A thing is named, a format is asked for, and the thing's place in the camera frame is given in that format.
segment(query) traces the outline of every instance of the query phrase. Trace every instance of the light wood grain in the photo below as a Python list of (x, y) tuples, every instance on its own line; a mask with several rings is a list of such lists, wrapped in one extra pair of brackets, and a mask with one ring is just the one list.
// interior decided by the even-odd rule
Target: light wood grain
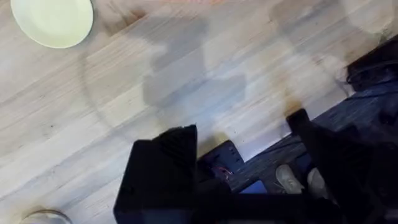
[(29, 40), (0, 0), (0, 223), (52, 208), (114, 223), (132, 143), (196, 123), (203, 155), (244, 160), (352, 94), (345, 67), (398, 33), (395, 0), (93, 1), (66, 50)]

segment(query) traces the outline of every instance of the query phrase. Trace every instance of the sneaker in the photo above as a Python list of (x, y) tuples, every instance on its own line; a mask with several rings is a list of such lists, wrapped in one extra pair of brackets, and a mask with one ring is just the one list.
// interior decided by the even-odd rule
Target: sneaker
[(28, 215), (20, 224), (72, 224), (72, 222), (60, 212), (41, 210)]
[(288, 194), (301, 194), (302, 189), (304, 189), (303, 185), (299, 180), (294, 176), (292, 169), (289, 165), (281, 165), (276, 168), (276, 179), (283, 186), (286, 193)]
[(310, 171), (307, 177), (307, 182), (308, 190), (315, 199), (322, 197), (328, 199), (328, 190), (326, 188), (325, 181), (317, 168)]

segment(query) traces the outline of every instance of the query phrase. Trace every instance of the round plate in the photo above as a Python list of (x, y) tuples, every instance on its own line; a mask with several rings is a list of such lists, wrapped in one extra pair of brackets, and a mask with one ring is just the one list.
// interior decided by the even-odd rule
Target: round plate
[(11, 9), (22, 31), (47, 47), (79, 44), (93, 27), (90, 0), (11, 0)]

